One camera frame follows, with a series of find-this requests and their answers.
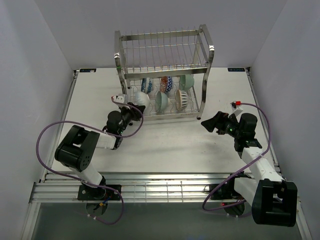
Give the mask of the white ceramic bowl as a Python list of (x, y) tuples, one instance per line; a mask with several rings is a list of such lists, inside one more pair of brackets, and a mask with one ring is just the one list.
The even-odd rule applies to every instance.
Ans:
[(135, 92), (134, 93), (134, 100), (136, 105), (138, 106), (145, 106), (145, 110), (149, 108), (150, 106), (150, 98), (149, 96), (141, 91)]

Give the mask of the light green ceramic bowl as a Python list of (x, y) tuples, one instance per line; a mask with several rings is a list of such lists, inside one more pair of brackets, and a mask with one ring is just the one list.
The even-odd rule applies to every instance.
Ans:
[(170, 104), (170, 99), (168, 98), (168, 96), (161, 92), (158, 91), (155, 97), (155, 110), (157, 113), (162, 113), (166, 110), (166, 108), (168, 107), (168, 105)]

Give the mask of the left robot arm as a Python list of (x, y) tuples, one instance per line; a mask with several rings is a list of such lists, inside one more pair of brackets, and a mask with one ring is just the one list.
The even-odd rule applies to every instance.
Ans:
[(82, 185), (85, 191), (95, 200), (106, 195), (106, 180), (91, 164), (96, 148), (116, 150), (123, 140), (120, 136), (124, 130), (131, 122), (139, 121), (146, 109), (144, 105), (134, 105), (131, 102), (128, 105), (122, 105), (119, 110), (108, 114), (102, 133), (73, 125), (55, 151), (55, 160), (84, 180)]

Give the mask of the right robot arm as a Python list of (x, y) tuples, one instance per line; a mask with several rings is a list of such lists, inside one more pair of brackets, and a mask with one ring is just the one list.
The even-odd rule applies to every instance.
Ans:
[(226, 194), (237, 199), (242, 196), (251, 206), (253, 220), (260, 225), (293, 227), (296, 224), (298, 189), (286, 181), (265, 158), (262, 146), (255, 138), (258, 119), (251, 113), (235, 114), (218, 111), (201, 122), (210, 133), (229, 135), (234, 149), (246, 164), (226, 181)]

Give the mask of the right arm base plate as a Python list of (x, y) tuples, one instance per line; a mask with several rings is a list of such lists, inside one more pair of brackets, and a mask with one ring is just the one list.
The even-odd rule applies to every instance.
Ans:
[(237, 176), (224, 183), (211, 197), (211, 200), (235, 200), (235, 203), (239, 203), (238, 205), (232, 207), (224, 208), (224, 211), (229, 214), (231, 217), (248, 217), (252, 213), (244, 213), (245, 212), (245, 199), (242, 195), (237, 193), (234, 190), (235, 179), (236, 178), (247, 178), (252, 179), (251, 176), (244, 174), (244, 171), (240, 172)]

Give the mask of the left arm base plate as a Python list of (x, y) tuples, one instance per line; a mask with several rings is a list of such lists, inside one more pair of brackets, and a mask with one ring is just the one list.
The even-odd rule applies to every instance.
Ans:
[(110, 189), (104, 189), (101, 187), (90, 187), (82, 184), (79, 186), (77, 200), (79, 201), (104, 201), (106, 199), (112, 201), (119, 201), (120, 196)]

